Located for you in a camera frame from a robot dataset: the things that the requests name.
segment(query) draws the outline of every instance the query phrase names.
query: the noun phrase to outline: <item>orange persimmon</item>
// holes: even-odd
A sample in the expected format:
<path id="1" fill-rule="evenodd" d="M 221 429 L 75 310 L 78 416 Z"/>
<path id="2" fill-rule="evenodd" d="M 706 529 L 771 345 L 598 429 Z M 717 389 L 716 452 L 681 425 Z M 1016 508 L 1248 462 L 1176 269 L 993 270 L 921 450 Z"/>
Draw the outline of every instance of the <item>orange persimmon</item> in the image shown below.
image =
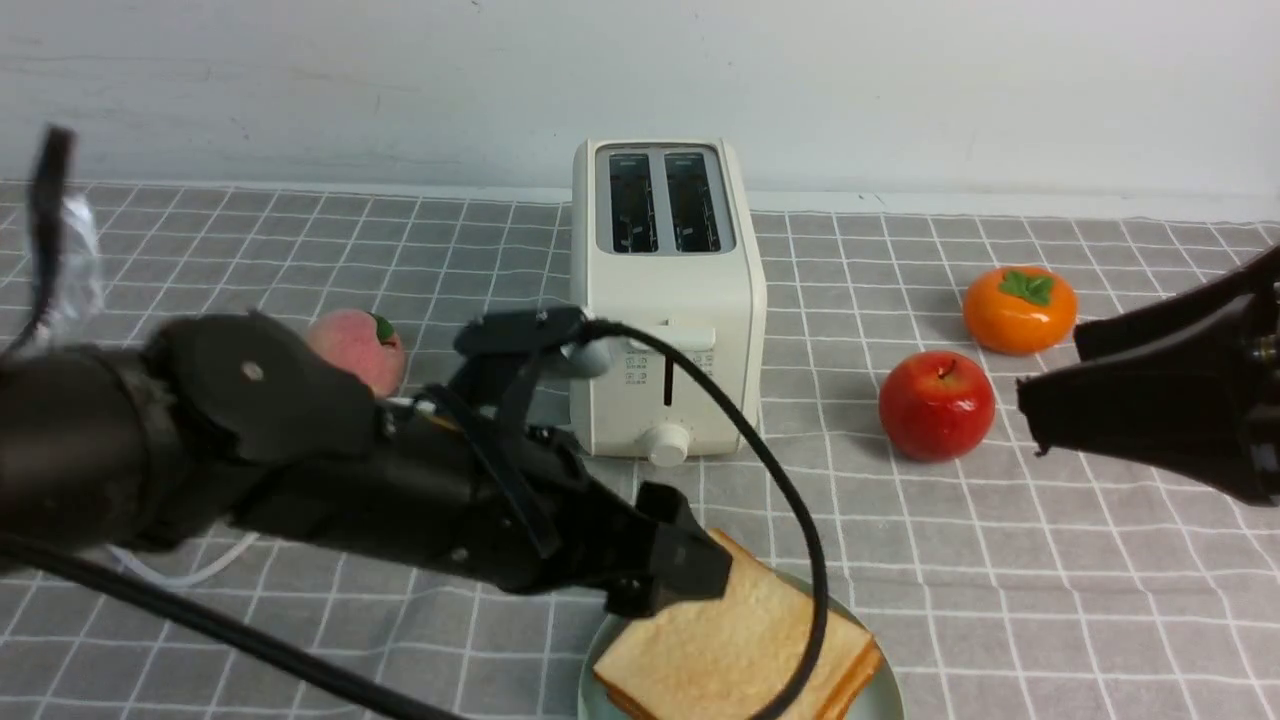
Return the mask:
<path id="1" fill-rule="evenodd" d="M 1075 291 L 1044 268 L 996 268 L 964 297 L 964 323 L 978 345 L 1030 355 L 1057 345 L 1075 324 Z"/>

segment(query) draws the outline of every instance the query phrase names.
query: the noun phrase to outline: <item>apple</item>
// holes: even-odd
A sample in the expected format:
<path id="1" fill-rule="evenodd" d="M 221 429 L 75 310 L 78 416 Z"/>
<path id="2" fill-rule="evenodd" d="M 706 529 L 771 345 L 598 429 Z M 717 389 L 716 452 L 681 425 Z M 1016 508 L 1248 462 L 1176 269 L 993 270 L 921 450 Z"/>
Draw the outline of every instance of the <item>apple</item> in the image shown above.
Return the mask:
<path id="1" fill-rule="evenodd" d="M 902 455 L 940 462 L 969 452 L 991 429 L 996 392 L 977 363 L 948 351 L 899 363 L 879 395 L 881 425 Z"/>

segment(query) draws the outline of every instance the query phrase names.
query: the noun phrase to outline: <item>toaster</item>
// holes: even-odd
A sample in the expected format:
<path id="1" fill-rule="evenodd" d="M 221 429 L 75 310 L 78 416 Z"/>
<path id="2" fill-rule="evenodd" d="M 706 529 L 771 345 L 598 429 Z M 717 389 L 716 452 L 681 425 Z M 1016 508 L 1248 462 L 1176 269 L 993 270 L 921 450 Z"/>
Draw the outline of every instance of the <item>toaster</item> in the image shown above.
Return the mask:
<path id="1" fill-rule="evenodd" d="M 718 140 L 589 140 L 573 159 L 572 213 L 572 302 L 675 346 L 758 427 L 768 300 L 733 150 Z M 673 466 L 742 446 L 672 361 L 611 342 L 608 372 L 570 383 L 570 423 L 586 452 Z"/>

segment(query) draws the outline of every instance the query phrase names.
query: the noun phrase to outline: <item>gray checkered tablecloth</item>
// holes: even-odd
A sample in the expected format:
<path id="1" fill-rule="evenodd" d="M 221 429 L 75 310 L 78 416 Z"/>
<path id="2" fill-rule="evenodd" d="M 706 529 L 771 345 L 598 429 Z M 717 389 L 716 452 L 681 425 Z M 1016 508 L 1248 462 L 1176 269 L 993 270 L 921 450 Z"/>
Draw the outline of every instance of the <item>gray checkered tablecloth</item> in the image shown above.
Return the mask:
<path id="1" fill-rule="evenodd" d="M 568 299 L 564 206 L 96 184 L 108 310 L 92 340 L 137 342 L 166 316 L 260 306 L 294 328 L 374 309 L 442 378 L 484 310 Z M 27 302 L 18 204 L 0 183 L 0 323 Z M 876 632 L 914 719 L 1233 719 L 1280 715 L 1280 511 L 1149 468 L 1033 456 L 1014 379 L 1070 347 L 975 348 L 964 288 L 996 263 L 1047 264 L 1083 316 L 1192 287 L 1280 241 L 1280 223 L 758 214 L 769 279 L 769 443 L 817 515 L 836 597 Z M 892 454 L 884 374 L 924 347 L 979 359 L 1001 398 L 956 462 Z M 535 414 L 566 419 L 563 387 Z M 611 487 L 654 478 L 703 521 L 805 574 L 781 496 L 742 455 L 675 470 L 591 461 Z M 166 557 L 186 574 L 230 547 L 218 529 Z M 493 588 L 261 541 L 186 594 L 413 696 L 476 717 L 572 717 L 602 621 L 582 592 Z M 36 574 L 0 579 L 6 720 L 353 720 L 362 712 L 183 629 Z"/>

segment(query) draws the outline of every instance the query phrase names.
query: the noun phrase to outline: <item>toaster slot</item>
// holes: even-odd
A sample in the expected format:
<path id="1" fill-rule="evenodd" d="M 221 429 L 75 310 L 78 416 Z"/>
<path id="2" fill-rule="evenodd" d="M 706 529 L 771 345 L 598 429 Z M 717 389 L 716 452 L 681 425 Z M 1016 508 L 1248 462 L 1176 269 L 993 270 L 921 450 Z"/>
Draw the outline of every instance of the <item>toaster slot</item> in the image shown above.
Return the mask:
<path id="1" fill-rule="evenodd" d="M 719 252 L 721 233 L 707 158 L 699 151 L 668 152 L 666 170 L 676 250 Z"/>
<path id="2" fill-rule="evenodd" d="M 676 382 L 676 361 L 667 357 L 667 368 L 662 374 L 662 404 L 671 407 L 671 392 Z"/>
<path id="3" fill-rule="evenodd" d="M 649 155 L 620 152 L 609 156 L 609 209 L 614 252 L 658 251 Z"/>

